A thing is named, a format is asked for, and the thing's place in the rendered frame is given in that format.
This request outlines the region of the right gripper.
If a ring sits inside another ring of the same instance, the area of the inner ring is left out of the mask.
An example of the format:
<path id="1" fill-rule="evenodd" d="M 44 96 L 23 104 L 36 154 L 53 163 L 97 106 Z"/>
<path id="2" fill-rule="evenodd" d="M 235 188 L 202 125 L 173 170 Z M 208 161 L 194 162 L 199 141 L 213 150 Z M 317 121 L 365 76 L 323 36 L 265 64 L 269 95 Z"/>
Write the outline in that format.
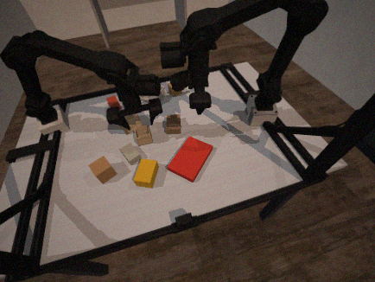
<path id="1" fill-rule="evenodd" d="M 188 66 L 188 72 L 194 89 L 194 93 L 189 95 L 189 106 L 191 109 L 196 109 L 197 114 L 201 115 L 212 104 L 210 93 L 205 92 L 205 87 L 208 87 L 209 68 L 207 66 L 203 69 L 193 69 Z"/>

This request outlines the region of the yellow rectangular block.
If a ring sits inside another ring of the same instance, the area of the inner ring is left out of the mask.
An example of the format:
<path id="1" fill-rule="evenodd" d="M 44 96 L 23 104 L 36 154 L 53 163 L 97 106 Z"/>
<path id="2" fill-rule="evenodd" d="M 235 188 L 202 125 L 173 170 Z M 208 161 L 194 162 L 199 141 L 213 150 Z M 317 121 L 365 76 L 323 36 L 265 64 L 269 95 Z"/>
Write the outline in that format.
<path id="1" fill-rule="evenodd" d="M 136 186 L 153 188 L 158 168 L 156 160 L 141 159 L 133 180 Z"/>

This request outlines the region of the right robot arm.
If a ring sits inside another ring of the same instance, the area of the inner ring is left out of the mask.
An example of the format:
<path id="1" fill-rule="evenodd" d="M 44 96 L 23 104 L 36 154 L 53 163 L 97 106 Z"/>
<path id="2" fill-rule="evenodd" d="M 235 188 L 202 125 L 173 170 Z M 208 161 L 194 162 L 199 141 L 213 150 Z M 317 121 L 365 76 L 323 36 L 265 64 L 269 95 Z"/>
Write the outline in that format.
<path id="1" fill-rule="evenodd" d="M 296 50 L 327 15 L 325 0 L 235 0 L 222 7 L 197 10 L 188 17 L 179 42 L 160 42 L 162 69 L 184 67 L 187 55 L 188 66 L 206 68 L 209 50 L 217 49 L 215 42 L 224 32 L 277 8 L 288 12 L 287 28 L 268 71 L 260 73 L 256 79 L 260 93 L 255 99 L 257 111 L 273 111 L 273 105 L 282 100 L 279 93 L 282 76 Z M 170 76 L 175 92 L 185 87 L 193 89 L 188 66 L 187 70 Z"/>

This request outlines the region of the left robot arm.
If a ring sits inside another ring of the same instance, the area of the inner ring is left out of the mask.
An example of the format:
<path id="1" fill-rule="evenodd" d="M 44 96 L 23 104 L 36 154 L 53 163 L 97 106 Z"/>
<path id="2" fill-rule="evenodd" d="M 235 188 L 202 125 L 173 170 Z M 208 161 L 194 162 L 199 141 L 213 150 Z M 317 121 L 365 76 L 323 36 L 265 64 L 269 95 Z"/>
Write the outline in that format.
<path id="1" fill-rule="evenodd" d="M 26 94 L 25 114 L 39 118 L 43 125 L 58 120 L 58 117 L 57 111 L 49 106 L 50 94 L 41 90 L 35 70 L 36 58 L 42 55 L 91 70 L 100 79 L 106 80 L 107 84 L 115 84 L 119 102 L 136 95 L 159 96 L 161 92 L 158 76 L 139 74 L 139 67 L 120 53 L 108 50 L 93 51 L 47 35 L 41 30 L 28 32 L 23 36 L 13 36 L 0 57 L 7 68 L 16 71 L 22 84 Z"/>

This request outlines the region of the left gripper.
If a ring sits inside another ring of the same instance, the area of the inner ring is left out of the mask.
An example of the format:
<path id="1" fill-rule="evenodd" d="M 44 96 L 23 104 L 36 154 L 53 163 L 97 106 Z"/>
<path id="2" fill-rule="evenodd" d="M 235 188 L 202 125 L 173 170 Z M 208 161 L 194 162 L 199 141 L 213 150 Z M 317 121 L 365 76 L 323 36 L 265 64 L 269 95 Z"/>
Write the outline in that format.
<path id="1" fill-rule="evenodd" d="M 130 131 L 130 126 L 124 116 L 149 110 L 150 123 L 153 125 L 155 117 L 162 113 L 162 104 L 158 98 L 149 99 L 149 104 L 145 105 L 141 104 L 141 100 L 138 95 L 131 99 L 121 100 L 124 106 L 123 110 L 119 111 L 118 106 L 107 108 L 106 110 L 106 119 L 110 125 L 121 125 Z"/>

